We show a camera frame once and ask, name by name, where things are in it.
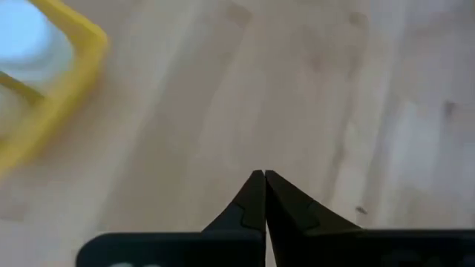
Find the yellow object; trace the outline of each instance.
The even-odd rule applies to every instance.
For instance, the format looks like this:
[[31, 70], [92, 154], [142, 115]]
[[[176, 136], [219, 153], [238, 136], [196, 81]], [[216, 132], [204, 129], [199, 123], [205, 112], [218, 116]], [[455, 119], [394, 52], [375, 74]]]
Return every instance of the yellow object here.
[[32, 105], [11, 136], [0, 144], [0, 174], [32, 157], [93, 87], [107, 50], [107, 36], [59, 0], [30, 0], [56, 25], [74, 47], [73, 67], [50, 84], [47, 96], [0, 73], [0, 85], [23, 95]]

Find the wood grain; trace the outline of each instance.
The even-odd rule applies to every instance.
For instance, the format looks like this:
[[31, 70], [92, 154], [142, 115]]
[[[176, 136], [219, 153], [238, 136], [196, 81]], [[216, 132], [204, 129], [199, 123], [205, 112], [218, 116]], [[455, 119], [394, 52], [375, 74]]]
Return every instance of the wood grain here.
[[68, 4], [111, 53], [0, 186], [9, 266], [72, 266], [102, 231], [199, 231], [254, 169], [365, 227], [473, 227], [472, 1]]

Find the yellow frame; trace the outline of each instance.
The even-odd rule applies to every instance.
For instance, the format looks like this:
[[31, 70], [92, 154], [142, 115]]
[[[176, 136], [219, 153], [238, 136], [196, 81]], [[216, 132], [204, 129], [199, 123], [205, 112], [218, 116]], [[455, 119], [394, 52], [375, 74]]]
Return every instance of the yellow frame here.
[[32, 112], [0, 146], [0, 174], [31, 158], [46, 144], [63, 120], [93, 87], [108, 48], [108, 39], [100, 27], [58, 0], [30, 0], [66, 36], [75, 50], [73, 67], [50, 84], [47, 96], [38, 96], [10, 77], [0, 76], [29, 102]]

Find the white object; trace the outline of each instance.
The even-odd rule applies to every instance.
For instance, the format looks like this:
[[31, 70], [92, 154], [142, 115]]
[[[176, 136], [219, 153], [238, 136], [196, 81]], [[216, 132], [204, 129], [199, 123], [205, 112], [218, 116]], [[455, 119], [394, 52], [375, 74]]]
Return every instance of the white object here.
[[0, 38], [0, 71], [41, 93], [71, 65], [68, 38], [29, 1], [0, 0]]

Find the light wood surface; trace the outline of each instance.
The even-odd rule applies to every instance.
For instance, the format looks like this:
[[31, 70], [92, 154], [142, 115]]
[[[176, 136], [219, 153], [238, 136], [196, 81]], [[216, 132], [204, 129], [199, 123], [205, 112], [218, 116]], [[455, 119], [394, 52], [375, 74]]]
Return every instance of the light wood surface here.
[[2, 265], [72, 266], [103, 231], [199, 231], [254, 169], [364, 227], [474, 226], [472, 1], [66, 2], [112, 48], [1, 182]]

